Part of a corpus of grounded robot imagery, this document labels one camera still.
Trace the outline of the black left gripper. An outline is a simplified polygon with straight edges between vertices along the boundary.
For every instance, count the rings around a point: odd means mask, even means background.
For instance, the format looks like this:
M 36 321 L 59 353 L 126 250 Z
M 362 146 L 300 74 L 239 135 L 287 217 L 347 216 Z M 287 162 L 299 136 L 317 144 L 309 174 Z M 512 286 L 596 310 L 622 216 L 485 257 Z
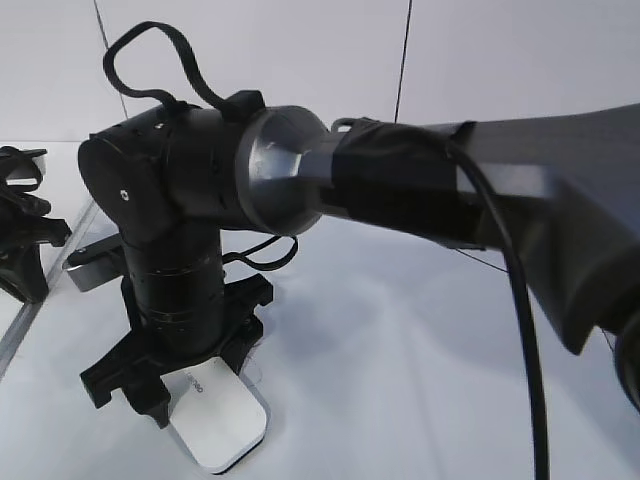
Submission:
M 39 245 L 62 247 L 71 229 L 64 219 L 49 218 L 51 203 L 35 195 L 44 177 L 37 189 L 8 183 L 18 150 L 1 148 L 1 289 L 19 302 L 39 303 L 49 293 Z

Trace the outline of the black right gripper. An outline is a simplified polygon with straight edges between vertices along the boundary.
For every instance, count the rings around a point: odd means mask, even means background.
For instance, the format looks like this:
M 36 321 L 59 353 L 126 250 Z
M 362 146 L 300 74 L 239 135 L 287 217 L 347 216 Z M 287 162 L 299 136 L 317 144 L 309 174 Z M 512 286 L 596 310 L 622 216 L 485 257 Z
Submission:
M 100 360 L 83 371 L 80 379 L 95 408 L 107 405 L 112 392 L 120 390 L 137 414 L 150 417 L 159 429 L 164 429 L 169 424 L 171 394 L 162 377 L 214 357 L 222 358 L 239 376 L 264 333 L 255 308 L 271 303 L 274 289 L 259 274 L 225 285 L 221 336 L 194 354 L 173 353 L 161 344 L 159 335 L 166 333 L 170 325 L 162 323 L 152 327 L 143 322 L 130 279 L 122 280 L 121 293 L 130 330 Z

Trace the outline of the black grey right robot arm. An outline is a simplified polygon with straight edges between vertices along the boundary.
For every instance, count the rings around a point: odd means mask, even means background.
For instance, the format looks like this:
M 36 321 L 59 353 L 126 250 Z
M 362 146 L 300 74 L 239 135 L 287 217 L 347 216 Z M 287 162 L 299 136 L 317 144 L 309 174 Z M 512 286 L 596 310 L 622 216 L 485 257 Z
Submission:
M 334 216 L 451 249 L 503 247 L 509 232 L 563 346 L 616 336 L 622 390 L 639 401 L 639 108 L 433 127 L 343 119 L 238 99 L 234 121 L 185 102 L 85 140 L 82 179 L 117 226 L 92 247 L 114 263 L 130 332 L 81 374 L 96 406 L 115 390 L 158 425 L 162 376 L 220 356 L 239 370 L 273 298 L 264 265 L 225 283 L 225 230 L 296 238 Z

